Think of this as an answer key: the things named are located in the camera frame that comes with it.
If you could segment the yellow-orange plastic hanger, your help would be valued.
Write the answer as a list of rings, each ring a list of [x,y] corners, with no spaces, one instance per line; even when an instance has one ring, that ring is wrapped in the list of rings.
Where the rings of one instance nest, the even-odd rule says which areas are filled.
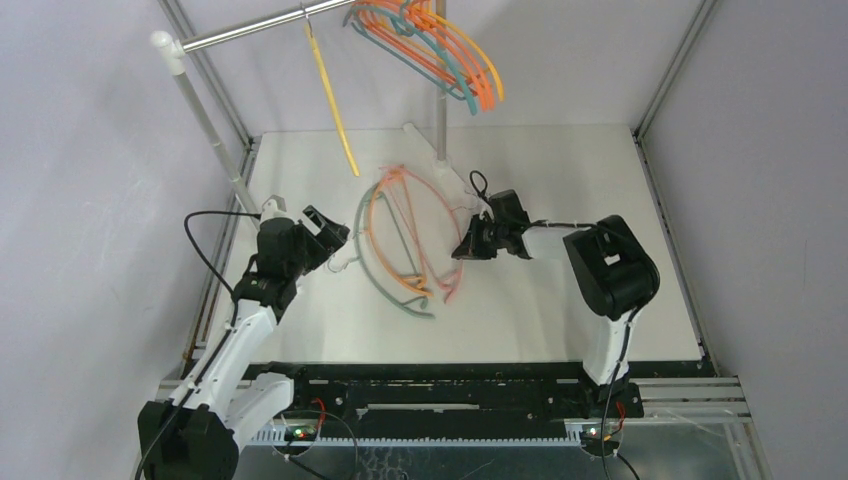
[[[413,26],[425,37],[410,45],[416,61],[448,96],[464,101],[473,115],[493,110],[504,100],[503,82],[482,48],[437,12],[434,1],[409,5]]]

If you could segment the light orange wire-hook hanger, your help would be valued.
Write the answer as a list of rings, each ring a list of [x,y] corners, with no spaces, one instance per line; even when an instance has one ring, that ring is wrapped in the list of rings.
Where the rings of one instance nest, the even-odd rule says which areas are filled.
[[[374,254],[376,255],[384,270],[405,289],[409,290],[410,292],[413,292],[415,295],[430,298],[433,296],[433,292],[428,288],[429,277],[427,275],[427,267],[429,266],[429,260],[425,255],[424,249],[421,247],[420,239],[418,236],[414,209],[406,182],[407,176],[414,177],[415,179],[422,182],[421,178],[419,178],[403,166],[392,166],[384,168],[384,174],[382,178],[375,184],[374,189],[366,203],[367,227],[365,228],[365,232],[367,233]],[[387,198],[387,202],[389,204],[394,203],[395,205],[398,205],[398,197],[392,190],[394,184],[401,185],[403,189],[403,198],[405,199],[407,207],[407,214],[405,214],[403,211],[400,212],[401,221],[398,222],[397,218],[394,217],[393,222],[398,232],[398,236],[402,240],[404,252],[407,254],[408,260],[413,269],[413,272],[408,275],[401,274],[390,262],[390,259],[386,256],[379,243],[379,237],[376,235],[376,230],[374,227],[374,212],[376,209],[376,203],[378,201],[378,198],[381,195]]]

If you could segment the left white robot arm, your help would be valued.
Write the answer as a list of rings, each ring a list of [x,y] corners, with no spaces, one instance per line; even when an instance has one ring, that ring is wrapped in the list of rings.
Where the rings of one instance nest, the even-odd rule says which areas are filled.
[[[167,400],[147,402],[138,416],[141,458],[137,479],[230,479],[246,444],[283,411],[311,407],[311,388],[286,373],[263,373],[236,392],[253,352],[279,325],[299,280],[345,246],[348,227],[308,206],[312,222],[290,218],[270,199],[254,215],[256,252],[234,285],[226,285],[232,313],[217,344],[207,350]]]

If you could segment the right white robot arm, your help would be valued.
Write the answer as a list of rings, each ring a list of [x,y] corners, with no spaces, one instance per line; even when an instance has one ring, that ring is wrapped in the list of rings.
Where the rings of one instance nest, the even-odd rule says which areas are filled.
[[[484,202],[489,210],[471,219],[452,257],[491,260],[504,250],[523,260],[558,260],[572,268],[584,302],[603,319],[582,360],[590,381],[578,388],[578,402],[589,415],[605,415],[618,400],[613,384],[629,371],[636,320],[660,288],[655,262],[619,215],[594,223],[532,221],[513,190]]]

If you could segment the pink wire-hook hanger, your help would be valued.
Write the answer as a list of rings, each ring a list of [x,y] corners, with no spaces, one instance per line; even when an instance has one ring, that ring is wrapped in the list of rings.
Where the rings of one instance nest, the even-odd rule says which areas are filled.
[[[461,260],[453,259],[451,253],[465,235],[467,222],[462,217],[465,208],[452,204],[435,184],[418,173],[408,170],[422,179],[422,182],[420,182],[414,177],[407,176],[406,182],[412,200],[421,247],[429,260],[427,267],[428,288],[433,292],[433,296],[425,298],[415,295],[397,283],[384,270],[369,242],[365,232],[366,226],[364,232],[367,242],[370,244],[371,250],[383,271],[389,275],[393,282],[409,292],[413,298],[422,301],[422,303],[439,300],[441,303],[449,305],[458,296],[464,277],[464,263]],[[376,235],[379,237],[379,243],[390,262],[401,274],[408,275],[413,272],[413,269],[393,222],[394,217],[397,218],[398,222],[401,221],[400,212],[403,211],[407,214],[407,207],[401,185],[394,184],[392,190],[398,197],[398,205],[389,204],[387,198],[381,195],[374,212],[374,227]]]

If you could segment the pale yellow wire-hook hanger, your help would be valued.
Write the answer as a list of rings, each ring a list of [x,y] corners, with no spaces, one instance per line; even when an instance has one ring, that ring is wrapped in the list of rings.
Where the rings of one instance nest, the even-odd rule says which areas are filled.
[[[333,87],[332,87],[332,83],[331,83],[331,80],[329,78],[329,74],[328,74],[328,71],[327,71],[327,68],[326,68],[326,64],[325,64],[323,56],[322,56],[322,51],[321,51],[320,45],[319,45],[319,43],[318,43],[318,41],[315,37],[315,34],[314,34],[314,29],[313,29],[313,26],[312,26],[311,20],[310,20],[310,13],[308,12],[307,7],[304,8],[304,12],[305,12],[304,16],[305,16],[305,19],[306,19],[305,34],[306,34],[307,40],[309,42],[309,46],[310,46],[310,49],[311,49],[311,52],[312,52],[312,55],[313,55],[313,59],[314,59],[314,62],[315,62],[321,83],[322,83],[325,98],[326,98],[328,107],[330,109],[331,116],[332,116],[333,121],[334,121],[335,130],[336,130],[336,133],[338,135],[340,145],[342,147],[344,156],[347,160],[347,163],[349,165],[349,168],[351,170],[352,175],[354,177],[359,177],[360,176],[360,169],[359,169],[358,163],[355,159],[355,156],[353,154],[352,148],[350,146],[350,143],[349,143],[349,140],[348,140],[348,137],[347,137],[346,129],[344,127],[343,119],[342,119],[342,116],[340,114],[340,110],[339,110],[339,107],[338,107],[338,104],[337,104],[337,100],[336,100],[335,93],[334,93],[334,90],[333,90]]]

